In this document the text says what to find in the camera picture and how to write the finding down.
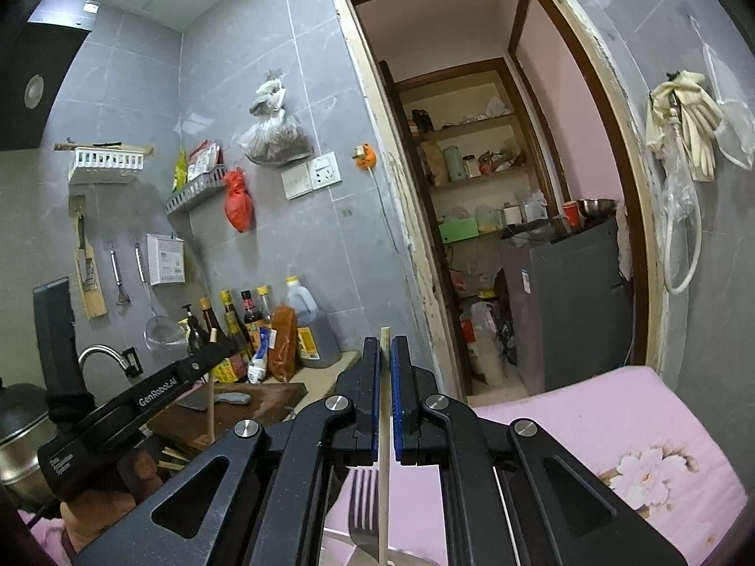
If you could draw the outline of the left hand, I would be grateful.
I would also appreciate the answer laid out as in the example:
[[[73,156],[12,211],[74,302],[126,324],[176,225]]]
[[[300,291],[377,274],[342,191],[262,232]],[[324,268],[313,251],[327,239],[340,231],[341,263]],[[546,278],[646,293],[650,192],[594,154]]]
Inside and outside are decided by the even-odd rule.
[[[69,557],[78,555],[87,544],[162,487],[158,465],[147,451],[133,451],[126,458],[126,463],[132,481],[131,489],[126,492],[90,489],[73,502],[60,505],[64,537],[67,538],[64,547]]]

